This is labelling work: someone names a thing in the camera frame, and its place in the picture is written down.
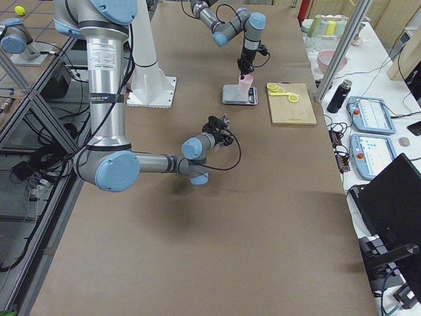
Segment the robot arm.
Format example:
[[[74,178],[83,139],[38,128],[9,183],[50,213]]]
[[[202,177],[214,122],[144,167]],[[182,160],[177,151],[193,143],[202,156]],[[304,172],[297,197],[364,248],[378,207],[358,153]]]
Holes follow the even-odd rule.
[[[55,1],[54,22],[63,35],[86,41],[91,136],[75,153],[73,167],[85,182],[107,192],[131,187],[141,172],[209,179],[207,153],[236,141],[226,118],[209,117],[200,134],[182,145],[181,157],[136,153],[126,137],[124,109],[137,62],[151,61],[155,44],[147,6],[140,1]]]
[[[190,8],[194,18],[200,20],[212,33],[214,42],[219,47],[225,46],[237,35],[243,34],[243,47],[237,66],[240,78],[255,70],[253,64],[256,54],[266,56],[268,50],[261,43],[262,33],[266,27],[266,16],[241,7],[234,11],[229,22],[220,20],[217,13],[211,9],[214,1],[192,1]]]

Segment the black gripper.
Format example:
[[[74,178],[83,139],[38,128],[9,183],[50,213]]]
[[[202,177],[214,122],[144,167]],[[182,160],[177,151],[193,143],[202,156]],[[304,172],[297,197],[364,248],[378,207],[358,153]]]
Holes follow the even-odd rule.
[[[229,130],[215,128],[211,130],[210,133],[214,137],[215,146],[218,146],[218,147],[229,146],[233,144],[234,142],[234,137],[232,136],[232,133]]]
[[[240,58],[237,60],[237,66],[240,71],[240,80],[244,80],[246,74],[254,71],[253,61],[257,54],[257,50],[248,49],[244,47]]]

